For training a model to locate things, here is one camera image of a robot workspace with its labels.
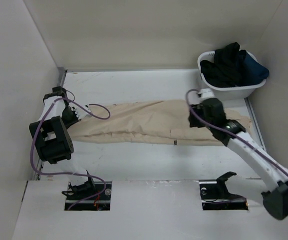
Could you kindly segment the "beige trousers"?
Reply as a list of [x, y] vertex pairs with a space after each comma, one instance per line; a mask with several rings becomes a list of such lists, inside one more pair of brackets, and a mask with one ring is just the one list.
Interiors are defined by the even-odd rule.
[[206, 128], [191, 128], [189, 109], [182, 99], [120, 103], [105, 108], [89, 105], [85, 116], [69, 127], [75, 141], [146, 143], [180, 146], [221, 146]]

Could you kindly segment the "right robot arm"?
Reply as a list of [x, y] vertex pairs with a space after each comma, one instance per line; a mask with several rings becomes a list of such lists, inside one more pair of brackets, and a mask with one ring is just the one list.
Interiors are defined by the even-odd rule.
[[216, 140], [241, 157], [260, 177], [259, 183], [251, 183], [229, 171], [216, 179], [217, 195], [227, 200], [253, 200], [280, 221], [288, 217], [288, 169], [258, 146], [243, 125], [228, 119], [217, 98], [204, 99], [188, 107], [190, 127], [207, 128]]

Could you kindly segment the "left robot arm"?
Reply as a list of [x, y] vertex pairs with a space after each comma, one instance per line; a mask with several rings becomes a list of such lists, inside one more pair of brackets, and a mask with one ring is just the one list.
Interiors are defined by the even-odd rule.
[[29, 125], [39, 158], [67, 173], [68, 190], [62, 194], [75, 200], [93, 198], [96, 194], [93, 178], [72, 159], [74, 146], [67, 129], [78, 123], [80, 117], [76, 108], [67, 101], [67, 90], [61, 86], [54, 87], [44, 96], [43, 103], [41, 117]]

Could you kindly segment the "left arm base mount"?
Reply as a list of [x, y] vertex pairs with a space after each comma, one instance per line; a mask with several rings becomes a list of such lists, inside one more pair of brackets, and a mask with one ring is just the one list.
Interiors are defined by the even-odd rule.
[[103, 189], [102, 182], [95, 182], [95, 188], [74, 193], [70, 188], [62, 191], [66, 197], [65, 211], [109, 211], [112, 196], [112, 182], [106, 182], [106, 189], [100, 195], [95, 193]]

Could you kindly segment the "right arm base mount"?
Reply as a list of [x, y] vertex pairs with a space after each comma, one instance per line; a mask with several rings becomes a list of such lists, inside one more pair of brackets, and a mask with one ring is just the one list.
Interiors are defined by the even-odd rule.
[[223, 190], [215, 181], [200, 181], [200, 196], [204, 211], [247, 211], [246, 198]]

